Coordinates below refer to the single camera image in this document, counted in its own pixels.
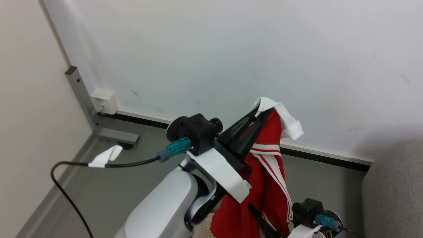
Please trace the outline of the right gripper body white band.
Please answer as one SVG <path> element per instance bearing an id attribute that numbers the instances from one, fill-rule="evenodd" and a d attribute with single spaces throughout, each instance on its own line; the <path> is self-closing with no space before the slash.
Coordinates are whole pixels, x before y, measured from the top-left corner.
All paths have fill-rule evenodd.
<path id="1" fill-rule="evenodd" d="M 315 228 L 309 228 L 305 225 L 299 225 L 290 232 L 288 238 L 322 238 L 321 227 L 318 225 Z"/>

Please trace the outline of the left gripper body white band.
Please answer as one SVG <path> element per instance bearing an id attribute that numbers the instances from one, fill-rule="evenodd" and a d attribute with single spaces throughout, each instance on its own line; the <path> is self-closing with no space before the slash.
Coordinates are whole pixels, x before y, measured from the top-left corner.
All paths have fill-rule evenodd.
<path id="1" fill-rule="evenodd" d="M 218 139 L 213 148 L 200 155 L 194 155 L 193 150 L 187 154 L 239 204 L 247 198 L 252 167 Z"/>

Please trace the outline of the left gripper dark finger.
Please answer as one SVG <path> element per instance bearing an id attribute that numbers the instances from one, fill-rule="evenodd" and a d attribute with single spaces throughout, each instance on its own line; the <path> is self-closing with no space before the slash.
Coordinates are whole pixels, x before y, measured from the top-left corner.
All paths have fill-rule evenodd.
<path id="1" fill-rule="evenodd" d="M 233 152 L 240 158 L 246 157 L 274 111 L 271 108 L 259 112 L 254 108 L 233 124 Z"/>
<path id="2" fill-rule="evenodd" d="M 251 147 L 262 130 L 262 121 L 253 107 L 240 120 L 218 135 L 217 139 L 227 147 Z"/>

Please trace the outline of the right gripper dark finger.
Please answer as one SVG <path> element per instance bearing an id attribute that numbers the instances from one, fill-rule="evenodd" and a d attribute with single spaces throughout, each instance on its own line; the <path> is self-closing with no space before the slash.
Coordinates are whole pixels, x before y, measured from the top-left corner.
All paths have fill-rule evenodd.
<path id="1" fill-rule="evenodd" d="M 255 221 L 258 224 L 260 231 L 265 238 L 281 238 L 282 234 L 274 229 L 260 214 L 253 204 L 248 204 L 248 209 L 253 215 Z"/>

